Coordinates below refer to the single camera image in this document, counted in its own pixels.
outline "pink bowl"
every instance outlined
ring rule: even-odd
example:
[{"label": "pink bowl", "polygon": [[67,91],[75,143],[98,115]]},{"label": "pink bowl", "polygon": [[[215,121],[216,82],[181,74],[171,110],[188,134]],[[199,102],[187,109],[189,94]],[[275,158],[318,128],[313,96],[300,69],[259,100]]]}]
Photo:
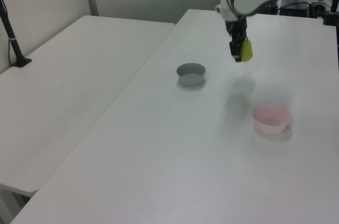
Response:
[{"label": "pink bowl", "polygon": [[282,132],[291,120],[290,113],[281,106],[264,104],[253,110],[254,128],[267,134]]}]

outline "yellow ball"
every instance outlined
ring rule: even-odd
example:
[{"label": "yellow ball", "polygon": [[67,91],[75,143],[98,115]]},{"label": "yellow ball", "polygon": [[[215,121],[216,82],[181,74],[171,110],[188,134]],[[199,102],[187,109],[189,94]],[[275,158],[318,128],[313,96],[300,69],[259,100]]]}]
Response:
[{"label": "yellow ball", "polygon": [[249,61],[253,57],[252,44],[249,40],[244,40],[240,48],[240,57],[242,61]]}]

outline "bowl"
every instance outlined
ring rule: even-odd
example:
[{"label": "bowl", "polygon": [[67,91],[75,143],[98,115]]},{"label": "bowl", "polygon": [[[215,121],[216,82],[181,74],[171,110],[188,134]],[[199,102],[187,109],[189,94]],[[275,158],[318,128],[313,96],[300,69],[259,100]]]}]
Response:
[{"label": "bowl", "polygon": [[267,134],[282,132],[291,121],[290,113],[275,104],[264,104],[253,110],[254,128]]},{"label": "bowl", "polygon": [[186,86],[200,85],[205,76],[206,68],[201,64],[183,64],[176,69],[179,82]]}]

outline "tabletop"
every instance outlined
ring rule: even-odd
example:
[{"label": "tabletop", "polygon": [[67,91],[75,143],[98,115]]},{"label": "tabletop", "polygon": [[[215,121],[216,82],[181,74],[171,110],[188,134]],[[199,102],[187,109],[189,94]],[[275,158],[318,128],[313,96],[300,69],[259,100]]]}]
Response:
[{"label": "tabletop", "polygon": [[0,75],[0,187],[32,196],[174,24],[85,16]]},{"label": "tabletop", "polygon": [[[247,20],[254,56],[235,63],[220,15],[188,10],[13,224],[335,223],[335,28]],[[206,67],[202,85],[177,82],[186,62]],[[263,103],[291,112],[286,131],[253,129]]]}]

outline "white table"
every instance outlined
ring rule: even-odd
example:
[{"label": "white table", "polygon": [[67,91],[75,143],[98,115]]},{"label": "white table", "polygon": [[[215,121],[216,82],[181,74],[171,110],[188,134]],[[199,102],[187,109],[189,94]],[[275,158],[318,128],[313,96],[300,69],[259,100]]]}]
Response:
[{"label": "white table", "polygon": [[[335,29],[256,15],[248,35],[236,64],[221,17],[189,10],[13,224],[336,223]],[[185,62],[203,87],[177,84]],[[264,137],[251,110],[270,102],[293,121]]]},{"label": "white table", "polygon": [[32,196],[173,24],[85,16],[0,75],[0,187]]}]

